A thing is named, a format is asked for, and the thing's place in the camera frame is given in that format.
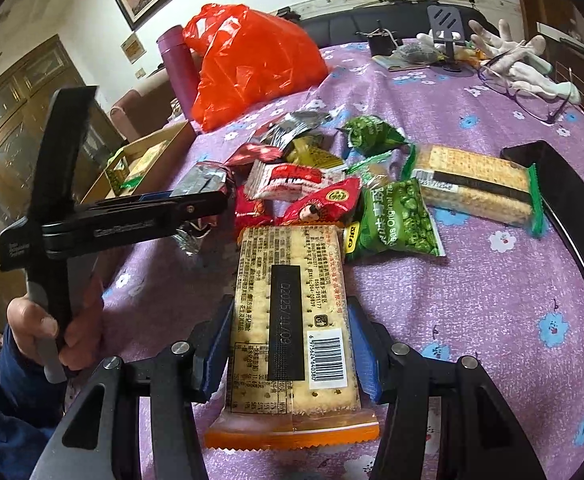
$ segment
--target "metal screw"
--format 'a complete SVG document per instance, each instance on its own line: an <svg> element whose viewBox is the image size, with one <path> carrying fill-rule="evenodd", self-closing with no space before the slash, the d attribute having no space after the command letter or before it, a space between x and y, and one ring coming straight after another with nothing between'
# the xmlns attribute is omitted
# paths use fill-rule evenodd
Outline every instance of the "metal screw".
<svg viewBox="0 0 584 480"><path fill-rule="evenodd" d="M475 357L472 357L471 355L466 355L460 360L460 364L462 364L465 368L473 370L478 366L478 361L476 361Z"/></svg>
<svg viewBox="0 0 584 480"><path fill-rule="evenodd" d="M117 368L118 366L120 366L121 364L121 358L120 357L106 357L103 360L103 368L105 368L105 370L112 370L112 368Z"/></svg>
<svg viewBox="0 0 584 480"><path fill-rule="evenodd" d="M392 345L392 353L395 355L407 355L409 353L409 346L405 343L394 343Z"/></svg>
<svg viewBox="0 0 584 480"><path fill-rule="evenodd" d="M178 341L172 345L172 353L176 355L189 351L189 344L186 341Z"/></svg>

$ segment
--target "green snack bag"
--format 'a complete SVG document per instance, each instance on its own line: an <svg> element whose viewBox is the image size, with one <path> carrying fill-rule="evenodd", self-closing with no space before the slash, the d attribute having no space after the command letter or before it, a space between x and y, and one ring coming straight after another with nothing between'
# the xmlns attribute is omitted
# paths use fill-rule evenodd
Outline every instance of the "green snack bag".
<svg viewBox="0 0 584 480"><path fill-rule="evenodd" d="M378 155L405 144L402 128L396 130L374 115L350 119L339 130L347 134L347 145L365 156Z"/></svg>
<svg viewBox="0 0 584 480"><path fill-rule="evenodd" d="M388 250L445 256L417 179L364 189L362 196L360 222L345 231L345 261Z"/></svg>

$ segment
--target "purple floral tablecloth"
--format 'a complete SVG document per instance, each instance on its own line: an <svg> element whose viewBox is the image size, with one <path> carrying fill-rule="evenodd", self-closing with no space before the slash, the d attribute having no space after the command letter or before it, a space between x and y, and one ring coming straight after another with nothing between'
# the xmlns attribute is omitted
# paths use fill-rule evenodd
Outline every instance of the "purple floral tablecloth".
<svg viewBox="0 0 584 480"><path fill-rule="evenodd" d="M317 88L256 106L197 138L178 179L197 160L224 161L254 130L283 112L330 112L331 151L353 160L336 132L347 118L375 114L409 139L498 156L504 146L552 144L584 179L584 114L568 107L547 126L482 86L431 69L388 73L366 44L323 50L331 73ZM446 261L388 253L344 267L348 294L396 340L424 356L478 356L518 417L551 480L568 479L584 459L584 282L554 229L538 240L522 229L435 210ZM105 292L104 352L126 360L155 355L209 319L233 294L238 252L232 215L188 258L171 238L138 244ZM223 406L222 388L194 407L199 434ZM434 478L440 418L431 406L424 477ZM377 409L381 421L385 408ZM141 457L153 478L149 402L141 406ZM212 480L366 480L378 442L290 451L204 449Z"/></svg>

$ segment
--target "white barcode label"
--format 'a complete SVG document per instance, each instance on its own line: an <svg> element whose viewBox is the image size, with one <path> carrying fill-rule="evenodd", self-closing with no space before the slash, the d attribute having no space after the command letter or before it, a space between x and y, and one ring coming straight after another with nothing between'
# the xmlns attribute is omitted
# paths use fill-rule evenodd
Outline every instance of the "white barcode label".
<svg viewBox="0 0 584 480"><path fill-rule="evenodd" d="M347 388L343 333L340 328L307 331L310 390Z"/></svg>
<svg viewBox="0 0 584 480"><path fill-rule="evenodd" d="M432 170L412 170L411 177L416 178L421 186L449 191L450 193L458 193L458 186L456 184L434 180L434 171Z"/></svg>

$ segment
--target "brown armchair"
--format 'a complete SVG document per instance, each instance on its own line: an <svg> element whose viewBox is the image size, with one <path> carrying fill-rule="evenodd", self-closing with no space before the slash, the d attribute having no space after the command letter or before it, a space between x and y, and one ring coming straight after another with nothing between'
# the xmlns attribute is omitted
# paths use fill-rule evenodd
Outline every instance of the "brown armchair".
<svg viewBox="0 0 584 480"><path fill-rule="evenodd" d="M110 119L118 132L133 142L165 126L172 114L170 102L175 98L163 68L126 92L110 110Z"/></svg>

